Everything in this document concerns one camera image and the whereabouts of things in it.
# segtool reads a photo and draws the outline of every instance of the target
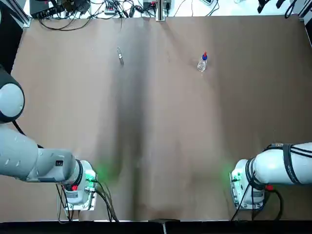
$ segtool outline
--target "electronic equipment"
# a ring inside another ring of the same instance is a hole
[[[214,0],[201,0],[201,1],[206,5],[211,5],[211,3],[213,3]]]
[[[62,5],[57,5],[52,3],[52,1],[38,1],[38,0],[29,0],[30,15],[34,19],[42,19],[48,16],[52,16],[56,13],[64,11]]]
[[[115,7],[110,2],[106,3],[104,14],[115,15],[116,13]]]
[[[166,5],[169,3],[169,9],[171,8],[171,0],[163,0],[163,4]],[[144,10],[151,9],[151,6],[156,7],[157,1],[155,0],[143,0],[143,8]]]

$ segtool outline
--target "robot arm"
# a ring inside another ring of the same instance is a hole
[[[21,115],[24,105],[21,86],[0,66],[0,175],[60,183],[70,203],[67,209],[94,210],[97,175],[89,162],[75,159],[67,150],[38,148],[32,139],[6,126]]]
[[[267,184],[311,184],[311,168],[312,143],[272,144],[254,158],[241,159],[230,173],[234,204],[261,209]]]

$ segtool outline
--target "water bottle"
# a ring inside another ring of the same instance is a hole
[[[197,65],[197,69],[201,72],[205,71],[207,65],[207,52],[203,54],[203,57],[200,58],[199,63]]]

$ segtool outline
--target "cable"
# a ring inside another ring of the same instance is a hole
[[[191,3],[191,9],[192,9],[192,16],[193,17],[193,0],[192,0],[192,3]]]
[[[177,11],[175,12],[174,17],[176,16],[178,10],[180,9],[180,6],[177,8]]]
[[[219,0],[216,0],[216,3],[215,3],[215,5],[214,5],[213,9],[212,9],[207,15],[205,15],[205,16],[211,16],[211,15],[213,14],[213,12],[215,12],[215,11],[217,11],[217,10],[219,10],[219,9],[220,9]]]
[[[254,220],[254,188],[252,187],[252,221]]]
[[[59,221],[59,223],[64,223],[64,222],[61,222],[60,221],[60,208],[61,208],[61,205],[63,206],[63,209],[64,209],[64,211],[65,211],[65,205],[64,205],[64,203],[63,203],[63,200],[62,200],[62,193],[60,193],[59,192],[59,187],[58,187],[58,185],[57,184],[55,184],[55,186],[56,186],[56,188],[57,188],[57,190],[58,190],[58,195],[59,195],[59,198],[60,198],[60,204],[59,204],[59,213],[58,213],[58,221]],[[70,218],[70,216],[69,216],[69,213],[68,214],[66,214],[66,216],[67,216],[67,218],[68,218],[68,222],[71,222],[72,221],[72,219]]]
[[[293,8],[294,8],[294,5],[296,4],[297,0],[293,0],[293,2],[290,4],[290,6],[288,7],[288,9],[286,10],[285,12],[285,19],[288,19],[291,14],[293,13]]]
[[[13,120],[12,123],[13,123],[14,127],[16,128],[16,130],[18,130],[18,132],[19,132],[20,134],[26,136],[25,133],[22,131],[22,129],[19,127],[19,125],[18,125],[18,123],[16,122],[16,120]]]
[[[237,213],[238,213],[238,211],[239,211],[239,209],[240,209],[240,207],[241,207],[241,205],[242,205],[242,203],[243,203],[244,197],[245,197],[245,195],[246,195],[246,193],[247,193],[247,191],[248,191],[248,188],[249,188],[249,186],[251,185],[251,183],[252,183],[253,180],[254,180],[254,177],[255,177],[255,173],[253,173],[253,177],[252,177],[252,179],[249,181],[249,183],[248,183],[248,185],[247,185],[247,187],[246,187],[246,189],[245,189],[245,192],[244,192],[244,194],[243,194],[243,196],[242,196],[242,199],[241,199],[241,201],[240,201],[240,204],[239,204],[237,210],[235,211],[233,217],[231,218],[231,221],[233,221],[234,218],[236,217],[236,215],[237,215]]]
[[[104,190],[102,184],[99,181],[97,181],[97,180],[95,180],[95,182],[100,185],[101,189],[103,190],[103,193],[105,194],[106,197],[108,197],[109,203],[110,203],[110,206],[111,206],[112,216],[114,216],[114,219],[116,220],[117,216],[116,216],[116,213],[115,213],[115,210],[114,210],[114,206],[113,206],[111,191],[109,190],[108,186],[104,183],[105,188],[108,191],[108,194],[107,194],[106,191]]]
[[[267,190],[270,193],[274,193],[277,195],[278,199],[279,199],[279,211],[278,214],[276,216],[276,218],[274,219],[275,221],[278,221],[281,219],[282,215],[283,215],[283,211],[284,211],[284,200],[282,195],[279,193],[279,191],[273,189],[273,190]]]
[[[106,207],[108,208],[109,212],[108,212],[108,218],[110,218],[110,214],[112,213],[111,207],[109,206],[106,197],[98,190],[96,190],[96,193],[104,200]],[[115,222],[119,222],[119,220],[113,216],[113,219],[115,220]]]

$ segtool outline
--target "black strap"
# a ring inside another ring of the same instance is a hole
[[[301,184],[300,181],[297,179],[296,174],[294,173],[293,170],[292,155],[291,155],[292,146],[293,146],[292,144],[283,144],[284,165],[288,177],[292,181],[292,183]]]

